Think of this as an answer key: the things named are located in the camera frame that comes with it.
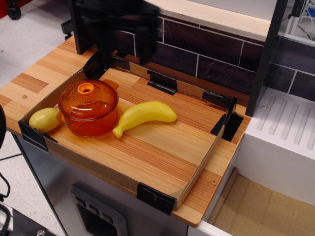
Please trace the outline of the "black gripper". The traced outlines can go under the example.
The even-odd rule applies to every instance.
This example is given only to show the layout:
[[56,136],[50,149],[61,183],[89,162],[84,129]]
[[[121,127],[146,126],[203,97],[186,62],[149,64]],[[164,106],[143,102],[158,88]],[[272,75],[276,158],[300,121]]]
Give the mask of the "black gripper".
[[76,0],[80,20],[94,39],[107,68],[113,64],[115,30],[136,34],[140,64],[156,52],[160,8],[145,0]]

